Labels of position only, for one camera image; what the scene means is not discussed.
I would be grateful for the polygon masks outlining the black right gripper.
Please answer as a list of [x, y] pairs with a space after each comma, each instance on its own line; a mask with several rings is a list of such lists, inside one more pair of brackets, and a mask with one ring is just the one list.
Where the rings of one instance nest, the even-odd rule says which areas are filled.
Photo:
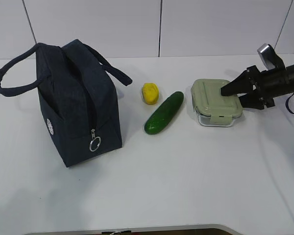
[[263, 110], [274, 107], [274, 98], [288, 93], [285, 67], [260, 72], [256, 66], [247, 68], [220, 90], [222, 96], [245, 94], [239, 97], [243, 108]]

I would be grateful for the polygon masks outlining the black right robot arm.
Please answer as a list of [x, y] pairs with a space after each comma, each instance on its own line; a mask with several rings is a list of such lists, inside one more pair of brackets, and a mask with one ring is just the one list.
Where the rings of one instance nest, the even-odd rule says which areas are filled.
[[244, 108], [273, 107], [274, 98], [294, 93], [294, 65], [264, 71], [251, 66], [220, 92], [222, 96], [240, 94], [239, 101]]

